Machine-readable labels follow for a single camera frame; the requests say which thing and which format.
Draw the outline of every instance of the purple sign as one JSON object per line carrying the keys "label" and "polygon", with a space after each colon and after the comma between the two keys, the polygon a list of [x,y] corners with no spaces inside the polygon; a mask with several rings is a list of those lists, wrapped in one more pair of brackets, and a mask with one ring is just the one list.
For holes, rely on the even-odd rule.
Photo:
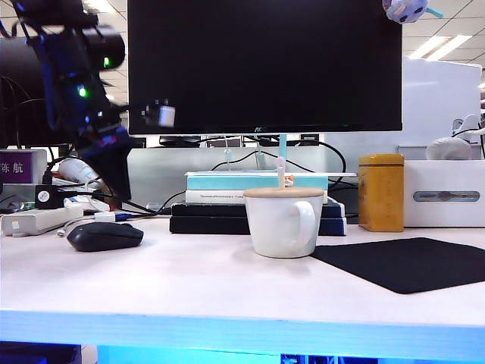
{"label": "purple sign", "polygon": [[0,152],[0,173],[4,184],[33,183],[31,152]]}

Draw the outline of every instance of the teal book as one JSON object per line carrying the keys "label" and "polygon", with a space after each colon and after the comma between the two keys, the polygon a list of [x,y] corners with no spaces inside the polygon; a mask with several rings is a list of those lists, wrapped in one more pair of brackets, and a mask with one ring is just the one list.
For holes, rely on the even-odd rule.
{"label": "teal book", "polygon": [[[260,187],[278,187],[276,173],[222,173],[207,174],[197,172],[187,173],[188,190],[248,190]],[[295,187],[317,187],[328,189],[328,176],[323,174],[288,173],[293,176]]]}

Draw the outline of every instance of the tissue box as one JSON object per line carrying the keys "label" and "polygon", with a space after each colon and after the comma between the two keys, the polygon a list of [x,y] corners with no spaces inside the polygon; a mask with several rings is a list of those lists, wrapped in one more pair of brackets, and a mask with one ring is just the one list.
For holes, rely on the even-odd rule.
{"label": "tissue box", "polygon": [[407,228],[485,227],[485,161],[405,161]]}

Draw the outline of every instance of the robotic arm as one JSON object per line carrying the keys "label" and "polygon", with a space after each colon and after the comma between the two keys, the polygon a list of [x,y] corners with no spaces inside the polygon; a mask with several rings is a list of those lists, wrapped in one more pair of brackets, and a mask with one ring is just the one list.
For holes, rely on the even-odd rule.
{"label": "robotic arm", "polygon": [[[71,135],[80,156],[121,199],[130,198],[127,156],[132,148],[120,113],[111,104],[99,72],[118,67],[125,57],[124,41],[115,30],[98,25],[81,0],[12,1],[18,24],[42,65],[48,120],[52,129]],[[45,26],[63,26],[46,33]],[[9,35],[0,23],[3,36]]]}

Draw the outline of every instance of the computer monitor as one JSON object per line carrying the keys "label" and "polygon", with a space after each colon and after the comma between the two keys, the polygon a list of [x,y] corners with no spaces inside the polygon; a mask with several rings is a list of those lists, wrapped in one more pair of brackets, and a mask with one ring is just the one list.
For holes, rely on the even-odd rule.
{"label": "computer monitor", "polygon": [[0,38],[0,147],[69,142],[66,133],[49,127],[43,101],[19,106],[28,99],[44,98],[40,63],[33,49],[25,44],[25,38]]}
{"label": "computer monitor", "polygon": [[131,134],[401,130],[402,26],[378,0],[136,0],[130,103],[167,99],[175,127]]}

